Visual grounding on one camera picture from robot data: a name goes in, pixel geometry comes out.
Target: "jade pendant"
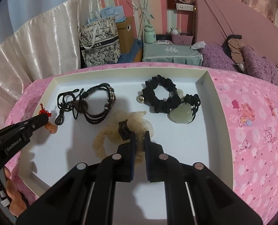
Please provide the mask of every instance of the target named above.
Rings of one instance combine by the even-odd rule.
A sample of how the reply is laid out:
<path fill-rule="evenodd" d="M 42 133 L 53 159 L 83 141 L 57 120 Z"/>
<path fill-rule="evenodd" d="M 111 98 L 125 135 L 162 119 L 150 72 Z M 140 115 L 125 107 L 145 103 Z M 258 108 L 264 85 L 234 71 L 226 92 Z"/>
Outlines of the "jade pendant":
<path fill-rule="evenodd" d="M 170 119 L 178 124 L 188 124 L 192 122 L 192 110 L 189 103 L 181 103 L 179 106 L 169 113 Z"/>

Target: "pink basket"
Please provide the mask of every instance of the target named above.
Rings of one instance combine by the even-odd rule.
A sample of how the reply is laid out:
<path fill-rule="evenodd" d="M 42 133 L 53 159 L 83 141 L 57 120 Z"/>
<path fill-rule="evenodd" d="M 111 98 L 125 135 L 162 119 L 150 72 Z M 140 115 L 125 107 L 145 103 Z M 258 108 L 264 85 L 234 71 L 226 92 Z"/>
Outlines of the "pink basket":
<path fill-rule="evenodd" d="M 179 45 L 179 46 L 190 46 L 193 40 L 193 36 L 182 35 L 182 34 L 171 35 L 171 38 L 172 38 L 172 42 L 175 45 Z"/>

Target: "pink bedsheet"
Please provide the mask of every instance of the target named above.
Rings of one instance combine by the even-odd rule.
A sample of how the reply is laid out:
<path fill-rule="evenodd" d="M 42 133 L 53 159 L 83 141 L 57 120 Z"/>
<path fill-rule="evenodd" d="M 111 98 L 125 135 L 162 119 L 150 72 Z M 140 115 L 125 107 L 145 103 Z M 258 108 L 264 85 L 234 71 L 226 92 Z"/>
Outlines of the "pink bedsheet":
<path fill-rule="evenodd" d="M 190 67 L 170 63 L 105 65 L 75 72 L 120 67 Z M 278 211 L 278 87 L 243 74 L 209 69 L 231 139 L 234 192 L 267 224 Z M 6 126 L 30 118 L 52 78 L 30 84 L 10 112 Z M 6 166 L 17 189 L 32 204 L 38 197 L 18 177 L 20 153 Z"/>

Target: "purple polka dot pillow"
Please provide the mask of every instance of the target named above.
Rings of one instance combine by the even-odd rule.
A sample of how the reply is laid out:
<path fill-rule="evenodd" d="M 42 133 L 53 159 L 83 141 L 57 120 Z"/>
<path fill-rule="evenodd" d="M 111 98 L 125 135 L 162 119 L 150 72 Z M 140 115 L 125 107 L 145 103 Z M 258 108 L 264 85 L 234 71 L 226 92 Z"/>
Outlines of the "purple polka dot pillow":
<path fill-rule="evenodd" d="M 242 52 L 248 75 L 278 86 L 278 70 L 272 61 L 257 55 L 249 46 L 243 46 Z"/>
<path fill-rule="evenodd" d="M 206 44 L 201 53 L 204 58 L 202 63 L 203 67 L 236 72 L 232 66 L 234 61 L 224 53 L 221 46 L 217 44 Z"/>

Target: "floral print bag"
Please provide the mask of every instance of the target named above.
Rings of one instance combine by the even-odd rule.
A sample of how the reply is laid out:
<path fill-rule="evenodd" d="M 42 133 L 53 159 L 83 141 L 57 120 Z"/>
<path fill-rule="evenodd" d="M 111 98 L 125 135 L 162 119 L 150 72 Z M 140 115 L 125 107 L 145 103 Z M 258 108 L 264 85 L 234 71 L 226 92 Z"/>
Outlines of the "floral print bag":
<path fill-rule="evenodd" d="M 115 17 L 100 18 L 80 28 L 80 51 L 87 67 L 117 63 L 120 57 Z"/>

